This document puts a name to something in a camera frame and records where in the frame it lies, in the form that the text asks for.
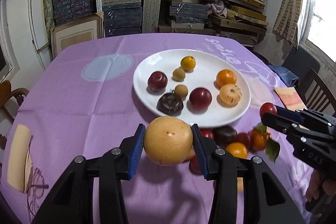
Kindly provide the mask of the person's right hand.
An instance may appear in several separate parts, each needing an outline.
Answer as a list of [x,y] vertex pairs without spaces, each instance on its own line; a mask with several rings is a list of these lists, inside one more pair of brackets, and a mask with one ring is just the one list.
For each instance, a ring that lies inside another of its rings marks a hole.
[[311,202],[312,199],[315,199],[315,200],[318,199],[319,186],[321,185],[321,183],[322,183],[322,188],[327,195],[331,197],[335,196],[336,182],[333,180],[327,180],[317,170],[314,170],[311,173],[309,186],[305,193],[305,197],[309,202]]

